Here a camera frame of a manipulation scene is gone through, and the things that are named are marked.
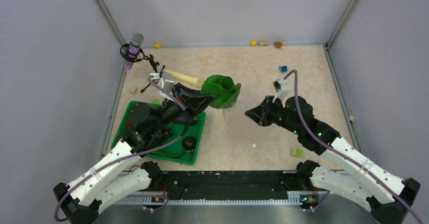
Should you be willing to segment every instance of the green basket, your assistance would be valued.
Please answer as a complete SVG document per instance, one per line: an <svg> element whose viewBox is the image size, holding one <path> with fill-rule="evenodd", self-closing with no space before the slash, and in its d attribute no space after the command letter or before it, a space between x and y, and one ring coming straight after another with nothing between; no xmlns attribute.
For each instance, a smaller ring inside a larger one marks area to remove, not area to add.
<svg viewBox="0 0 429 224"><path fill-rule="evenodd" d="M113 140L113 143L111 146L112 149L116 146L116 143L119 141L119 138L125 135L125 133L127 132L126 122L127 122L128 116L130 115L131 109L136 103L140 103L140 102L131 101L128 104L128 107L126 108L126 111L125 111L125 115L123 116L123 119L119 126L118 132L116 133L115 139ZM154 107L159 107L159 105L157 104L149 104L149 105ZM202 112L197 116L196 124L190 125L188 127L188 130L186 131L186 134L180 140L178 140L177 142L173 143L172 145L164 149L156 151L156 154L149 153L147 156L166 160L166 161L173 161L173 162L193 165L197 158L197 152L200 145L202 129L204 128L204 122L205 122L205 112ZM166 143L178 137L180 133L182 133L183 129L185 128L184 124L179 124L175 122L172 122L169 126L170 128L173 129L173 136L167 138L167 140L165 140ZM197 146L195 147L195 150L193 152L184 153L184 149L182 147L182 139L185 139L186 137L195 137L197 139Z"/></svg>

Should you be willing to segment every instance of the blue block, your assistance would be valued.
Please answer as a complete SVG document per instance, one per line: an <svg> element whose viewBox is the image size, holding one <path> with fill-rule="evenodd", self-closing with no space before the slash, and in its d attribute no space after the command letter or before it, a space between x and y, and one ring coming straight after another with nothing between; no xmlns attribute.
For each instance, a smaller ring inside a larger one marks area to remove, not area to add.
<svg viewBox="0 0 429 224"><path fill-rule="evenodd" d="M281 73L287 72L287 66L279 66L279 70Z"/></svg>

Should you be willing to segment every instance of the white wall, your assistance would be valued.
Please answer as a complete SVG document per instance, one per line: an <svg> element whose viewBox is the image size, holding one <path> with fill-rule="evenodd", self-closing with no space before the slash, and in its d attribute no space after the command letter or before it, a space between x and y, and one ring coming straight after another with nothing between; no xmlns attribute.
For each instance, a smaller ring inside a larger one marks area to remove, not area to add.
<svg viewBox="0 0 429 224"><path fill-rule="evenodd" d="M0 223L54 223L99 157L123 60L94 0L0 0Z"/></svg>
<svg viewBox="0 0 429 224"><path fill-rule="evenodd" d="M325 43L350 0L104 0L125 38L143 46Z"/></svg>
<svg viewBox="0 0 429 224"><path fill-rule="evenodd" d="M414 209L429 219L429 0L360 0L332 53L363 148L421 183ZM408 214L404 223L417 223Z"/></svg>

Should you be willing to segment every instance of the wooden table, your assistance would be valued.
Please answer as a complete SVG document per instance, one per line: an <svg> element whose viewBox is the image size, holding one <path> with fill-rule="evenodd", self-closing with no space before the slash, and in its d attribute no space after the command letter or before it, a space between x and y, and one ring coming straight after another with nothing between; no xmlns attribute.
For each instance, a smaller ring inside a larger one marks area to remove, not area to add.
<svg viewBox="0 0 429 224"><path fill-rule="evenodd" d="M298 92L314 108L316 118L330 124L351 143L345 117L333 83L322 46L286 46L276 49L268 47L215 47L215 48L173 48L145 49L145 54L153 54L155 60L166 65L167 69L184 74L207 78L213 74L228 75L234 82L242 83L240 102L254 107L262 102L266 95L274 95L272 82L285 74L279 66L287 65L296 69L299 75ZM128 71L110 138L115 137L119 124L130 101L152 102L163 98L154 87L140 93L147 84L149 73L153 72L147 61L136 63ZM293 86L293 79L288 79ZM137 93L130 88L138 87ZM319 162L331 169L339 169L329 160L304 149L296 140L296 135L277 126L268 128L253 127L237 132L237 128L228 127L223 111L213 108L206 110L206 122L202 133L197 160L194 165L151 159L143 161L158 162L162 170L292 170L305 159ZM244 117L234 118L234 124L244 122ZM253 136L256 142L244 136ZM295 147L304 149L305 159L291 156Z"/></svg>

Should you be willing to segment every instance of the yellow-green sticky note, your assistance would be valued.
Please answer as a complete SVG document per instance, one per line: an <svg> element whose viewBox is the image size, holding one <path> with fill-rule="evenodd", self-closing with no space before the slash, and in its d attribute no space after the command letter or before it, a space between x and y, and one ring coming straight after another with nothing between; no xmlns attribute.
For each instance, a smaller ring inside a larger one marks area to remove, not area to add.
<svg viewBox="0 0 429 224"><path fill-rule="evenodd" d="M300 149L298 147L295 147L295 148L292 149L292 156L299 157L299 158L304 158L304 150Z"/></svg>

